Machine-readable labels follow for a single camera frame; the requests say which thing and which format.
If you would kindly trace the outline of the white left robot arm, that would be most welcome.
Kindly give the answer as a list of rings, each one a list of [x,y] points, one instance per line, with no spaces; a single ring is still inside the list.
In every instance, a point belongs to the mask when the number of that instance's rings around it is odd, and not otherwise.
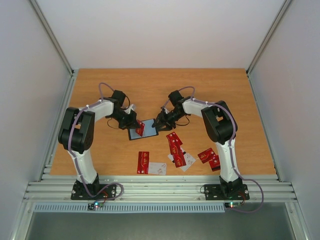
[[[77,179],[72,187],[73,200],[96,199],[103,191],[94,168],[90,148],[94,140],[95,123],[102,118],[118,122],[121,130],[137,129],[135,107],[123,107],[127,95],[114,90],[111,97],[101,97],[83,108],[66,109],[58,133],[58,142],[68,151],[76,169]]]

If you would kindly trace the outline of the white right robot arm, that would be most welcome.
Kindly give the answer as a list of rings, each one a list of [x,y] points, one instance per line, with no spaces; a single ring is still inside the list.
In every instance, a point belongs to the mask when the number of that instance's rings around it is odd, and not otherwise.
[[[224,101],[207,102],[193,95],[183,97],[178,90],[168,96],[173,110],[164,106],[157,115],[153,127],[157,131],[170,131],[184,116],[195,115],[203,119],[208,137],[216,145],[220,161],[220,192],[224,199],[234,197],[241,185],[235,154],[235,138],[238,126]]]

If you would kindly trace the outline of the black leather card holder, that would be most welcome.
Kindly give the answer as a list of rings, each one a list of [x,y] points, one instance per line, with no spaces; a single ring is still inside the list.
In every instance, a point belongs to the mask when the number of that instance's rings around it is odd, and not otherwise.
[[[155,127],[152,127],[154,121],[155,121],[154,118],[141,121],[141,122],[143,122],[145,124],[143,136],[139,136],[135,132],[136,129],[129,129],[128,130],[128,138],[129,138],[129,140],[133,141],[133,140],[138,140],[138,139],[157,136],[159,134],[158,131],[156,130]]]

